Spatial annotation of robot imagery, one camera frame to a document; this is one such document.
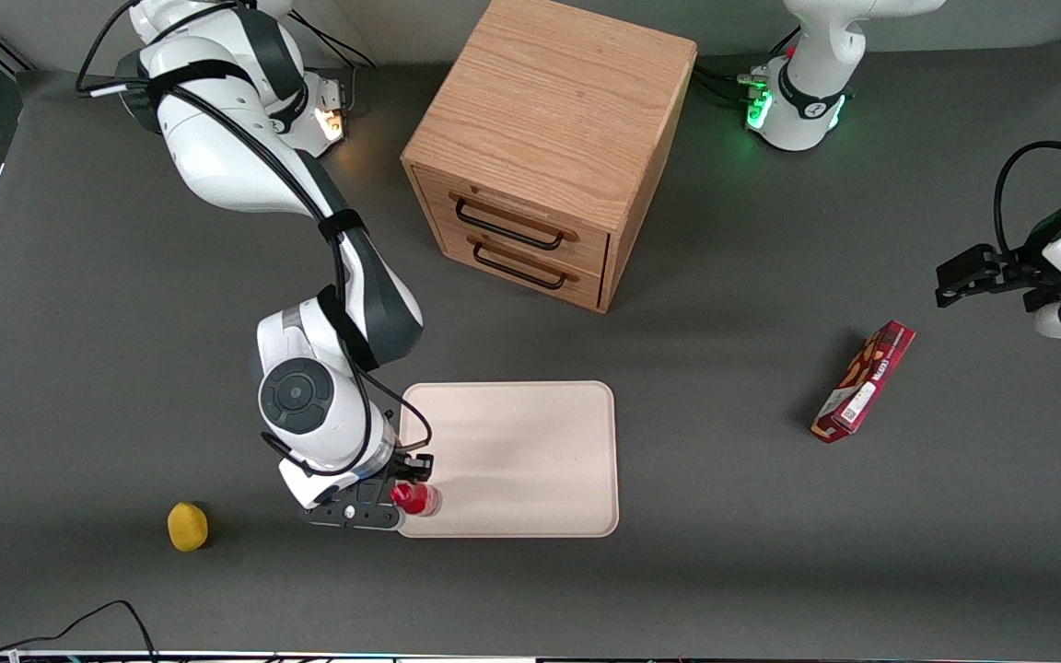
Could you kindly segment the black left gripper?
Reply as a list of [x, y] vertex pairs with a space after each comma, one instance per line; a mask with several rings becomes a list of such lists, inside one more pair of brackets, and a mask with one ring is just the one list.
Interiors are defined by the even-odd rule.
[[1061, 272], [1044, 258], [1043, 244], [1017, 249], [1002, 244], [997, 252], [993, 245], [978, 243], [943, 262], [936, 268], [936, 277], [935, 302], [939, 308], [975, 295], [1009, 291], [1022, 291], [1027, 313], [1061, 306]]

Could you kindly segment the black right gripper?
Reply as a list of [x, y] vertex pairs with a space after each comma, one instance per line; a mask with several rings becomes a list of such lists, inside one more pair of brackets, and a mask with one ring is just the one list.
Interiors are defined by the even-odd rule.
[[408, 457], [392, 457], [383, 472], [384, 485], [392, 489], [396, 483], [428, 483], [433, 473], [435, 457], [433, 454], [414, 454]]

